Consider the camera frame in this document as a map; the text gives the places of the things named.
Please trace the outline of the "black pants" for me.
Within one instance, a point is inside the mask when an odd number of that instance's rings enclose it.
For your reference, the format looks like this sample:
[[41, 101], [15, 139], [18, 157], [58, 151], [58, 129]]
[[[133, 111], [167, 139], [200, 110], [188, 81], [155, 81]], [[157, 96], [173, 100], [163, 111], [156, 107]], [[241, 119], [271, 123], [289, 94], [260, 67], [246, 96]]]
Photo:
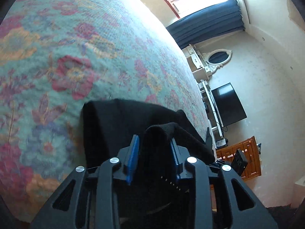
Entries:
[[183, 110], [113, 99], [85, 103], [82, 117], [84, 152], [89, 168], [117, 156], [120, 149], [130, 145], [134, 135], [148, 139], [155, 148], [175, 139], [177, 145], [187, 148], [190, 155], [205, 164], [215, 160], [211, 137], [202, 139]]

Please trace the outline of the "white tv stand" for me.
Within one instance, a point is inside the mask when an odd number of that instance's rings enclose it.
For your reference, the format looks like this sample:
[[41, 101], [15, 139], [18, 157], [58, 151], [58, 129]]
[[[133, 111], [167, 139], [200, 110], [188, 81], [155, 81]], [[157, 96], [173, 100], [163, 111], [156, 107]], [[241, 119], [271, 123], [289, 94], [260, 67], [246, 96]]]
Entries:
[[220, 113], [217, 108], [214, 96], [211, 92], [209, 84], [205, 80], [198, 83], [203, 102], [205, 104], [206, 113], [209, 119], [209, 127], [213, 138], [215, 149], [227, 147], [227, 139], [224, 136], [223, 122], [220, 118]]

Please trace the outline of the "black flat television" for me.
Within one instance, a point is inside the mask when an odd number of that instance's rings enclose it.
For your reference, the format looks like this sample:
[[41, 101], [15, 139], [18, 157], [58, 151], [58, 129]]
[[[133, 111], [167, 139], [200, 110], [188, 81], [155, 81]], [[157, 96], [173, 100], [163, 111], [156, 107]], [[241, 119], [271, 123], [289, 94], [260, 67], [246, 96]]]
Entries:
[[215, 88], [211, 93], [223, 127], [247, 118], [246, 112], [231, 83]]

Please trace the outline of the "white vanity dresser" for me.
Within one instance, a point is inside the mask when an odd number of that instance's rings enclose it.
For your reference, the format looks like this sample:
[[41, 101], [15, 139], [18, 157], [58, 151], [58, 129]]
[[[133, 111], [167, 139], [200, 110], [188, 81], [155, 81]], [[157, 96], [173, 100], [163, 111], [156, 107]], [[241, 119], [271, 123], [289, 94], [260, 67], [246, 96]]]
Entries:
[[200, 54], [197, 53], [195, 46], [189, 44], [182, 51], [197, 83], [200, 83], [202, 80], [208, 81], [211, 77], [211, 71], [200, 57]]

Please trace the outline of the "oval white-framed mirror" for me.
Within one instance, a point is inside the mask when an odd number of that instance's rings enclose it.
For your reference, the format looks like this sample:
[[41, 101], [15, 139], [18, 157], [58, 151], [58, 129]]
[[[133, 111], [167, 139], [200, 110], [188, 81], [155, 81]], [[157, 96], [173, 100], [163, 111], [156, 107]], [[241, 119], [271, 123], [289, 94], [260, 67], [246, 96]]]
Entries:
[[202, 53], [202, 57], [210, 72], [214, 74], [219, 68], [223, 67], [231, 60], [232, 50], [216, 49], [209, 53]]

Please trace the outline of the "floral bedspread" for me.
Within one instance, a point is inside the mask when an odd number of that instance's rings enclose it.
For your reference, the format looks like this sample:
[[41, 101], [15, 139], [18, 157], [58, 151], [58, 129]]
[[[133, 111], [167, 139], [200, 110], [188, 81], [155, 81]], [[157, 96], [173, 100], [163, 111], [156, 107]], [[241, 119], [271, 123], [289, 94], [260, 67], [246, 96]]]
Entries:
[[186, 57], [140, 0], [16, 0], [1, 23], [1, 197], [33, 220], [85, 162], [80, 114], [91, 100], [208, 119]]

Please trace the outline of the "dark blue curtain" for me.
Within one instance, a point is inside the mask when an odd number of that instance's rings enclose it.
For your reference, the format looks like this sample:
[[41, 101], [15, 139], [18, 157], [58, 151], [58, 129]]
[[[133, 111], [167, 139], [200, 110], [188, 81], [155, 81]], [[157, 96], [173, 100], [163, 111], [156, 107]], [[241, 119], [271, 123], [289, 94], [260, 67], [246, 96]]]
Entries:
[[222, 36], [245, 29], [241, 9], [236, 0], [228, 0], [220, 4], [194, 12], [167, 28], [181, 49], [189, 44]]

